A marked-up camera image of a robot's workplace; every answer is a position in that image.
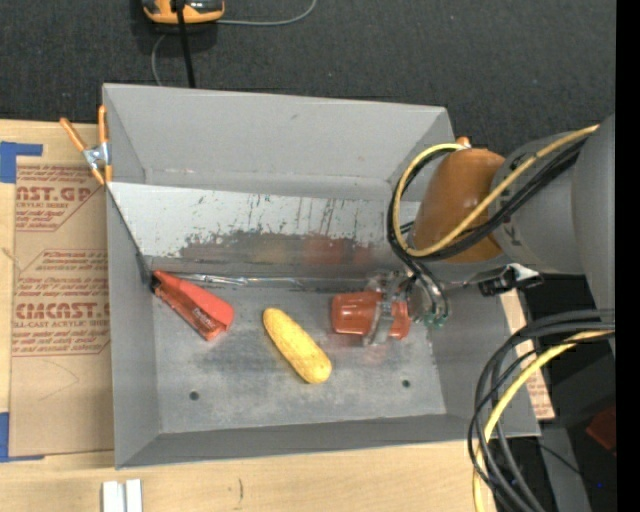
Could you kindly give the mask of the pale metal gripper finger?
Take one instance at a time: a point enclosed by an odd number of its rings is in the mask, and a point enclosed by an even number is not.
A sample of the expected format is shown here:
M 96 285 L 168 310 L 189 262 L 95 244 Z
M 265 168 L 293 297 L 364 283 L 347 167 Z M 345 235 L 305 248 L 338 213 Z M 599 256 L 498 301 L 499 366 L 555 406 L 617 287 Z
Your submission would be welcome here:
M 366 289 L 379 292 L 381 301 L 393 302 L 397 299 L 400 288 L 399 276 L 373 276 L 368 279 Z
M 391 328 L 394 323 L 391 302 L 379 302 L 376 304 L 371 328 L 367 333 L 367 345 L 377 346 L 386 344 L 390 338 Z

